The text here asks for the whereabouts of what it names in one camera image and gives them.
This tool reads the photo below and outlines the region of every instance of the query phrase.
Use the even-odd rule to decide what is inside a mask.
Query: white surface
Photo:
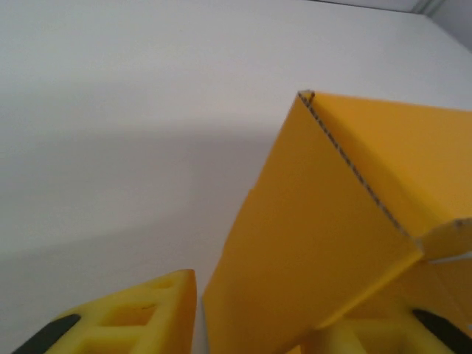
[[[472,56],[421,16],[84,2],[0,9],[2,353],[176,268],[202,291],[298,89],[472,108]]]

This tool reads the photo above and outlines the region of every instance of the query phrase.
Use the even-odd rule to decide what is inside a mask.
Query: white wall
[[[471,0],[446,0],[432,18],[459,42],[472,50]]]

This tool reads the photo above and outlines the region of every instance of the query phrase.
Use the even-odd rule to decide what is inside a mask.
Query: cardboard box
[[[283,353],[472,249],[472,114],[300,92],[204,294],[212,354]]]

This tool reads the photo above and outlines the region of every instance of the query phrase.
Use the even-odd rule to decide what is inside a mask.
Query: black rubber pad
[[[413,315],[455,354],[471,354],[472,339],[447,319],[426,310],[414,309]]]
[[[73,314],[48,323],[12,354],[45,354],[79,320],[80,315]]]

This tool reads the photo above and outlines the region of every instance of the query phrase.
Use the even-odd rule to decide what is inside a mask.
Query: corrugated cardboard edge
[[[375,194],[374,190],[371,188],[371,186],[367,183],[365,178],[361,175],[359,170],[356,168],[356,166],[353,164],[352,160],[347,156],[346,152],[343,150],[341,145],[336,141],[332,133],[328,130],[326,127],[326,124],[323,123],[322,119],[319,117],[319,115],[316,113],[314,107],[312,106],[313,99],[315,98],[315,92],[311,90],[306,90],[306,91],[299,91],[298,92],[298,98],[303,102],[305,107],[309,110],[311,113],[311,116],[316,120],[318,123],[319,127],[323,130],[324,134],[327,136],[327,138],[331,141],[333,144],[334,148],[338,151],[339,155],[343,158],[343,160],[347,163],[349,168],[352,170],[354,173],[355,177],[358,179],[358,181],[362,184],[364,189],[369,193],[370,197],[374,201],[374,203],[377,205],[377,207],[382,210],[382,212],[385,214],[385,216],[392,222],[393,226],[401,233],[402,235],[405,235],[406,237],[409,237],[413,240],[413,242],[417,245],[417,247],[423,251],[423,244],[421,243],[421,240],[413,238],[408,231],[400,224],[400,222],[397,220],[397,218],[389,211],[389,209],[386,207],[386,205],[380,200],[380,198]]]

